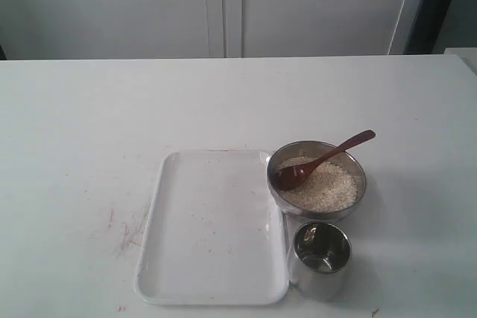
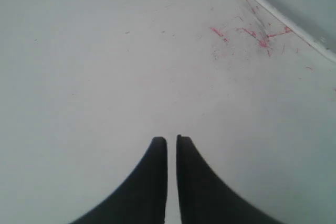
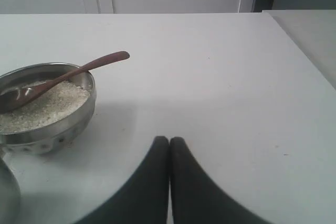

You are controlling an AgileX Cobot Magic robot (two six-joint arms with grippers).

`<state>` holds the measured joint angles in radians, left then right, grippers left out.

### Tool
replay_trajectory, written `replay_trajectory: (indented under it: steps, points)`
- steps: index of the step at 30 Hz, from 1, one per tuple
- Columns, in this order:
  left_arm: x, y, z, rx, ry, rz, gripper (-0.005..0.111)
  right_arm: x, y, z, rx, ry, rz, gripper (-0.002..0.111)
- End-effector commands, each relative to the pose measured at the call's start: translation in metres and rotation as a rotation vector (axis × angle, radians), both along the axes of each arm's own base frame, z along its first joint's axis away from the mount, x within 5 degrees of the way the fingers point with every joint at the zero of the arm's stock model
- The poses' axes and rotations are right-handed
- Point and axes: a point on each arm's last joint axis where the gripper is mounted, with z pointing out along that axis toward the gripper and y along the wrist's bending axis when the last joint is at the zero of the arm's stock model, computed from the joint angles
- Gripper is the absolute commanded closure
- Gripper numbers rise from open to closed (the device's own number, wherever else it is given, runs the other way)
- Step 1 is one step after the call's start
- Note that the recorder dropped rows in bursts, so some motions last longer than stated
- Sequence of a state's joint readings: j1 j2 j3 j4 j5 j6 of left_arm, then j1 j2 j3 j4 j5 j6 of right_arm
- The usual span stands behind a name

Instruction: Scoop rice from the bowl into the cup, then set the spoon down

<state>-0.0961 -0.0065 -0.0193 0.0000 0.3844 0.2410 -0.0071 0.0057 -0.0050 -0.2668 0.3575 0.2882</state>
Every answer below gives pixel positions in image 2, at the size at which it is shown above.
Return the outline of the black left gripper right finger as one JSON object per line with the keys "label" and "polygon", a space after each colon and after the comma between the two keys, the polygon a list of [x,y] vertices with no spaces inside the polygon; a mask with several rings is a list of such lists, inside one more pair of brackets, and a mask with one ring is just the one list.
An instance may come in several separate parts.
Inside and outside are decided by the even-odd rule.
{"label": "black left gripper right finger", "polygon": [[280,223],[228,187],[192,139],[176,139],[176,177],[182,223]]}

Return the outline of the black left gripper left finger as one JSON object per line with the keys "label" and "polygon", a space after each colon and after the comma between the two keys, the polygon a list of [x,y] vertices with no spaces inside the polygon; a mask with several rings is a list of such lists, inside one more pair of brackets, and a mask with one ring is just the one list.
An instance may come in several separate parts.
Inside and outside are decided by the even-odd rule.
{"label": "black left gripper left finger", "polygon": [[167,142],[155,137],[126,180],[73,223],[164,223],[166,201]]}

